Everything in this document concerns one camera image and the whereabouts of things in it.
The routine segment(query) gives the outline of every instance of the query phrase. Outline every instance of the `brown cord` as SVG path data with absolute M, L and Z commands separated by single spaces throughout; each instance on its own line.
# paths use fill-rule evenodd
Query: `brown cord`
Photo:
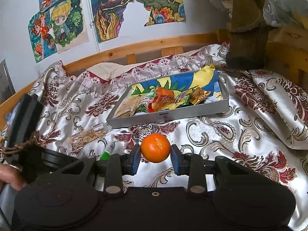
M 19 144 L 19 145 L 15 145 L 15 147 L 5 147 L 3 148 L 1 145 L 1 150 L 2 153 L 5 155 L 14 155 L 19 153 L 20 151 L 22 151 L 25 147 L 36 144 L 39 138 L 39 132 L 38 131 L 34 131 L 31 134 L 31 137 L 29 140 Z

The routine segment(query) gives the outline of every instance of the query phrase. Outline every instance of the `bed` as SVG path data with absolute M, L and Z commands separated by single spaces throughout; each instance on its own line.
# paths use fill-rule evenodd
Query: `bed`
M 45 106 L 37 126 L 37 144 L 43 148 L 78 158 L 99 157 L 103 149 L 114 142 L 114 152 L 130 152 L 145 136 L 161 133 L 181 152 L 197 153 L 209 160 L 218 155 L 226 156 L 288 187 L 297 201 L 289 226 L 294 230 L 308 230 L 308 94 L 297 85 L 300 70 L 307 69 L 308 54 L 269 42 L 269 67 L 275 69 L 279 61 L 289 64 L 287 78 L 270 69 L 238 71 L 229 69 L 225 63 L 227 40 L 228 33 L 220 30 L 132 44 L 66 66 L 59 61 L 0 105 L 0 118 L 13 108 L 23 93 L 36 93 Z M 184 45 L 203 47 L 184 53 Z M 154 49 L 161 49 L 163 57 L 136 63 L 137 53 Z M 120 57 L 126 57 L 128 65 L 107 62 Z M 208 64 L 221 71 L 220 78 L 230 94 L 227 112 L 114 129 L 74 150 L 64 145 L 71 135 L 105 122 L 131 84 L 199 70 Z M 124 188 L 185 187 L 187 182 L 187 176 L 174 174 L 170 158 L 158 164 L 142 158 L 138 174 L 123 177 Z M 208 190 L 215 189 L 211 177 L 207 177 L 207 184 Z

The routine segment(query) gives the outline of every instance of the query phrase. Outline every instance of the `green marker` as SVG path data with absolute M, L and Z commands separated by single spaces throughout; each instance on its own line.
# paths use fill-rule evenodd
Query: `green marker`
M 105 152 L 100 157 L 101 160 L 108 160 L 109 156 L 112 154 L 113 150 L 115 149 L 116 142 L 111 143 L 106 149 Z

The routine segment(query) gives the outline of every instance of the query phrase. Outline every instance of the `yellow hair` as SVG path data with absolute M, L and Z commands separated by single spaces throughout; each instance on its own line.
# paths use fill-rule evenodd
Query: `yellow hair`
M 51 20 L 55 21 L 55 19 L 61 17 L 63 15 L 63 13 L 65 13 L 65 15 L 68 16 L 68 14 L 70 12 L 70 4 L 71 3 L 72 3 L 71 1 L 68 1 L 67 3 L 64 3 L 61 6 L 55 8 L 51 12 Z

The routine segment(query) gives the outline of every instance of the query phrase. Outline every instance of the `mandarin orange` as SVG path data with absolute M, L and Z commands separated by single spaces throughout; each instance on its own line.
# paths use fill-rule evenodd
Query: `mandarin orange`
M 170 142 L 162 134 L 151 134 L 142 140 L 141 153 L 149 162 L 160 163 L 170 154 Z

